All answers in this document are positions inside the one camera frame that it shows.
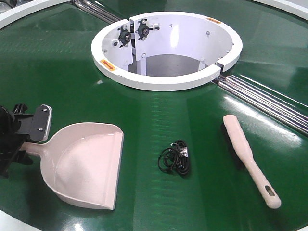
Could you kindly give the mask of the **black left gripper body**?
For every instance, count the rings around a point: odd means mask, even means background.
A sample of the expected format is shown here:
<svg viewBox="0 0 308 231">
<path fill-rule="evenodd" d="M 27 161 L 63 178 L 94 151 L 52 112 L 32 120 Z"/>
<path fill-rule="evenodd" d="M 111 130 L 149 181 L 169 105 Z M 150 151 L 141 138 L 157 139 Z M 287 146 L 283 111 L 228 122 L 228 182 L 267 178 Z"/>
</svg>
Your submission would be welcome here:
<svg viewBox="0 0 308 231">
<path fill-rule="evenodd" d="M 16 162 L 23 165 L 33 164 L 33 160 L 21 146 L 28 138 L 27 135 L 17 134 L 21 121 L 16 116 L 24 114 L 27 110 L 25 104 L 16 104 L 12 111 L 4 106 L 0 107 L 0 177 L 8 178 L 8 168 Z"/>
</svg>

